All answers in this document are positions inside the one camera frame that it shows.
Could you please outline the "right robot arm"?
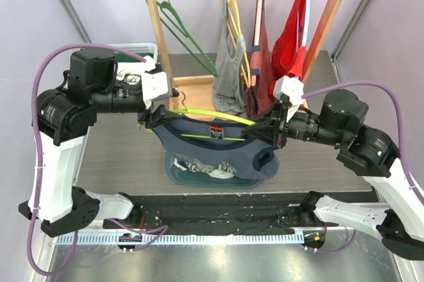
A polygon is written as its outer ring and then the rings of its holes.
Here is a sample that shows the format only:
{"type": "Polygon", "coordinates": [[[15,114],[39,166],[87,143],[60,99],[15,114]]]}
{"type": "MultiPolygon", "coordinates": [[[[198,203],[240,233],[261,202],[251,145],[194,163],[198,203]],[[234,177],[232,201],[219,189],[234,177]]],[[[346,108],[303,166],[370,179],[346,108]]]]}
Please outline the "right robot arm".
{"type": "Polygon", "coordinates": [[[319,114],[306,110],[289,117],[288,108],[276,103],[243,133],[275,148],[283,148],[289,138],[334,147],[337,160],[373,186],[389,206],[366,208],[310,191],[299,205],[302,223],[347,226],[378,239],[399,257],[421,261],[423,203],[413,193],[412,177],[402,168],[395,142],[364,124],[367,112],[368,105],[353,92],[337,89],[326,94],[319,114]]]}

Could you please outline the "white tank top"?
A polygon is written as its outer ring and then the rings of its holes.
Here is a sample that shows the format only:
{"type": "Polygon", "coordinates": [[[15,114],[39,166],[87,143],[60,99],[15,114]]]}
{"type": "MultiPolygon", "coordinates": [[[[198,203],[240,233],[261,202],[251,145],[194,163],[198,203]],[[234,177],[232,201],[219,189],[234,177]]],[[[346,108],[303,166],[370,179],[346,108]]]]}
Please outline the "white tank top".
{"type": "Polygon", "coordinates": [[[198,160],[187,162],[174,158],[173,164],[183,171],[205,173],[209,177],[217,179],[230,179],[237,175],[236,168],[227,162],[221,162],[217,166],[213,166],[203,164],[198,160]]]}

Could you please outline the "navy blue tank top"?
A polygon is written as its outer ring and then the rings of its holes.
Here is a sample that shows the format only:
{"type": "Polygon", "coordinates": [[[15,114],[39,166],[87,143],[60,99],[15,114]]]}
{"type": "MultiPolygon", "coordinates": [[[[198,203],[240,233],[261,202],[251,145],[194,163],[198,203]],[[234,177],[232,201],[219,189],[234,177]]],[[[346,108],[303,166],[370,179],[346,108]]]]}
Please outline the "navy blue tank top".
{"type": "Polygon", "coordinates": [[[241,179],[270,179],[279,170],[280,162],[274,147],[242,134],[243,124],[215,119],[211,122],[182,116],[152,130],[164,149],[183,161],[198,160],[217,166],[231,164],[241,179]]]}

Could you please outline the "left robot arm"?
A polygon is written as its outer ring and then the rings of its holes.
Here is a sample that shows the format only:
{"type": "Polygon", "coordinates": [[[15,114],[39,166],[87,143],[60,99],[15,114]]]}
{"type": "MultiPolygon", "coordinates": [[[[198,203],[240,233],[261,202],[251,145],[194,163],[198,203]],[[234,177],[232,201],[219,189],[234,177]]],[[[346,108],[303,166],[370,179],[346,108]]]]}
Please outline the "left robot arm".
{"type": "Polygon", "coordinates": [[[32,88],[32,127],[36,143],[34,185],[19,212],[39,222],[49,237],[76,232],[92,222],[141,222],[140,205],[128,194],[97,194],[76,185],[89,129],[100,113],[135,113],[147,127],[173,117],[157,100],[176,97],[167,73],[157,64],[141,72],[119,73],[122,48],[72,44],[63,82],[43,92],[32,88]]]}

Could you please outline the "lime green hanger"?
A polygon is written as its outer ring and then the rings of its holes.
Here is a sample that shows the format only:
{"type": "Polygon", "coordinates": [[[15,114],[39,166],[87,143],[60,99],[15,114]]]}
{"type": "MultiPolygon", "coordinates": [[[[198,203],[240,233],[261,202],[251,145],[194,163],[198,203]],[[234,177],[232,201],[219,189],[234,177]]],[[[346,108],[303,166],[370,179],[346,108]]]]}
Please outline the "lime green hanger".
{"type": "Polygon", "coordinates": [[[247,125],[247,126],[252,126],[253,124],[255,124],[255,122],[253,120],[238,117],[238,116],[235,116],[235,115],[230,115],[230,114],[227,114],[227,113],[221,113],[221,112],[212,111],[212,110],[187,108],[185,106],[185,103],[184,103],[185,99],[186,99],[186,94],[180,88],[175,88],[175,90],[178,93],[182,93],[182,95],[184,96],[183,101],[182,101],[184,109],[170,109],[170,112],[176,113],[178,115],[181,115],[181,114],[203,115],[203,116],[207,116],[207,117],[230,120],[230,121],[241,123],[241,124],[244,124],[244,125],[247,125]]]}

